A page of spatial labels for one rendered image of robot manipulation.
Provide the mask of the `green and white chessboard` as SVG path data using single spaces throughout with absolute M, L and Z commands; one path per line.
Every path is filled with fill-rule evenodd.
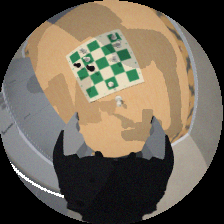
M 116 40 L 111 39 L 112 33 L 116 34 Z M 120 48 L 115 46 L 118 39 L 122 44 Z M 80 47 L 86 49 L 86 53 L 82 53 Z M 112 62 L 112 55 L 116 55 L 117 62 Z M 83 57 L 90 57 L 90 61 L 86 62 Z M 120 29 L 88 40 L 70 52 L 66 59 L 89 103 L 144 82 L 135 55 Z M 80 63 L 81 66 L 77 68 L 73 66 L 74 63 Z M 94 66 L 95 70 L 89 71 L 86 65 Z M 108 86 L 109 82 L 113 82 L 113 87 Z

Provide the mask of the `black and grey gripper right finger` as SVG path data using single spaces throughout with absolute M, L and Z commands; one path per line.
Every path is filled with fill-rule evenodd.
M 162 175 L 161 191 L 165 192 L 174 166 L 174 154 L 169 137 L 155 116 L 152 116 L 150 124 L 150 136 L 141 150 L 142 158 L 152 161 L 159 168 Z

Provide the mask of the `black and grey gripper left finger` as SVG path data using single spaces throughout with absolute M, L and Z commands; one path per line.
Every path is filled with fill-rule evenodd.
M 53 150 L 53 166 L 60 189 L 64 189 L 65 173 L 68 167 L 77 159 L 85 157 L 87 151 L 83 134 L 79 132 L 78 121 L 78 112 L 75 112 L 61 130 Z

